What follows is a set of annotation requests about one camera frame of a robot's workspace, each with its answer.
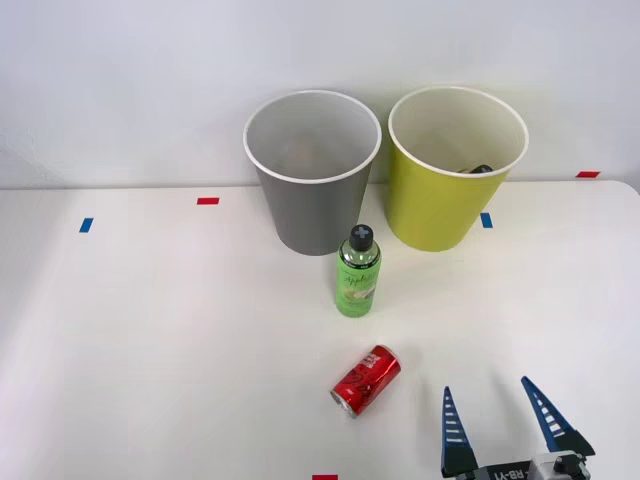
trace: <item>table surface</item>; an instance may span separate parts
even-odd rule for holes
[[[638,194],[507,183],[493,228],[436,254],[395,238],[385,192],[360,218],[383,252],[361,319],[334,306],[335,257],[282,245],[259,188],[0,192],[0,477],[437,479],[445,385],[481,465],[546,451],[522,375],[591,442],[594,478],[625,477]],[[403,371],[352,420],[328,391],[377,343]]]

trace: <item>green spray can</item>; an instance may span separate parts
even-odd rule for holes
[[[347,317],[361,317],[371,310],[382,261],[373,229],[356,225],[338,249],[336,305]]]

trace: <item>paper cup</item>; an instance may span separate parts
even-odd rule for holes
[[[305,255],[338,249],[358,223],[381,139],[373,112],[336,92],[292,93],[253,114],[244,147],[285,245]]]
[[[391,110],[389,133],[389,225],[407,245],[431,252],[462,240],[529,143],[513,108],[464,87],[405,96]],[[459,173],[480,165],[493,171]]]

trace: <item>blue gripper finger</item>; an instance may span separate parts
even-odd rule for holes
[[[550,452],[573,450],[583,456],[595,455],[589,442],[575,430],[542,391],[527,377],[522,377],[531,406]]]
[[[442,476],[455,477],[478,468],[449,387],[442,399]]]

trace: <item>white wall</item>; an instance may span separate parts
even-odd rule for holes
[[[257,183],[241,134],[289,90],[474,85],[523,115],[513,178],[640,187],[640,6],[624,0],[3,0],[0,188]],[[386,175],[381,155],[373,180]]]

